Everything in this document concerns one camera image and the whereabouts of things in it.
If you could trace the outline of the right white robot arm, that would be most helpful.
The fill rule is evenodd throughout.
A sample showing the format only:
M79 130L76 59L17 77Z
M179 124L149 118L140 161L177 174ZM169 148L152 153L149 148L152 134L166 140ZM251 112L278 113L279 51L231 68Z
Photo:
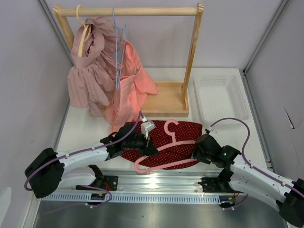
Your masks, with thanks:
M246 160L239 150L221 147L209 134L195 143L193 158L205 164L214 164L222 171L215 178L201 178L206 192L241 192L258 199L279 212L289 224L304 226L304 181L277 175Z

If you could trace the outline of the red polka dot skirt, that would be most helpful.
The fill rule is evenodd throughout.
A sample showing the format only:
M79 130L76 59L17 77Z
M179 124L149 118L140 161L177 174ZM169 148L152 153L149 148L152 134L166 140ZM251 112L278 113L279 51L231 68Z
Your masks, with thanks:
M155 128L150 131L152 136L153 144L156 148L164 146L172 142L170 136L168 136L164 131L165 120L154 120ZM169 124L168 129L170 132L175 132L176 141L196 141L200 136L202 136L203 125L200 123L178 121L179 124L175 125L173 123ZM144 161L140 162L138 167L140 169L146 169L148 167L159 166L163 164L168 164L171 162L177 162L185 159L192 158L192 152L195 144L180 145L175 147L170 147L161 151L157 155L152 155L146 158ZM136 150L125 150L121 157L124 159L135 163L135 161L143 155ZM164 170L177 170L185 169L198 164L198 161L186 163L183 165L173 166L166 168Z

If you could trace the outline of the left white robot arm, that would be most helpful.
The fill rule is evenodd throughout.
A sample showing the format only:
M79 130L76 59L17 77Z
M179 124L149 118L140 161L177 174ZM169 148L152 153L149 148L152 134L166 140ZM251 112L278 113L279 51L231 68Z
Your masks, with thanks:
M33 191L38 199L69 187L108 190L109 182L97 164L119 157L125 150L138 151L142 155L158 154L149 133L154 128L153 122L146 121L141 124L141 132L138 133L135 123L126 123L119 131L87 149L56 152L46 148L25 169L25 189Z

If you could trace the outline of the pink plastic hanger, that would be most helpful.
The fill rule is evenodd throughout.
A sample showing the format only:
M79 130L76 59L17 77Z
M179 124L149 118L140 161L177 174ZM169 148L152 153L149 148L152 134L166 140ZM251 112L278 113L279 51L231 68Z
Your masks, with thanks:
M176 121L176 120L167 120L164 124L164 131L165 133L171 137L172 139L172 142L169 143L169 144L166 144L164 146L161 146L159 148L157 148L157 150L159 152L165 150L165 149L168 149L170 147L175 147L175 146L180 146L180 145L187 145L187 144L195 144L196 141L192 141L192 140L188 140L188 141L176 141L176 135L175 135L175 132L170 132L169 129L168 129L168 126L169 124L175 124L175 125L178 125L179 122ZM146 169L140 169L138 167L139 163L144 161L146 158L148 158L149 156L143 156L139 159L137 159L134 163L134 169L137 173L146 173L146 172L151 172L151 171L156 171L156 170L161 170L161 169L166 169L166 168L170 168L170 167L173 167L173 166L178 166L178 165L183 165L183 164L186 164L186 163L190 163L190 162L196 162L197 160L196 159L193 159L193 158L190 158L190 159L185 159L185 160L181 160L181 161L176 161L176 162L171 162L171 163L168 163L168 164L163 164L163 165L159 165L159 166L154 166L154 167L148 167Z

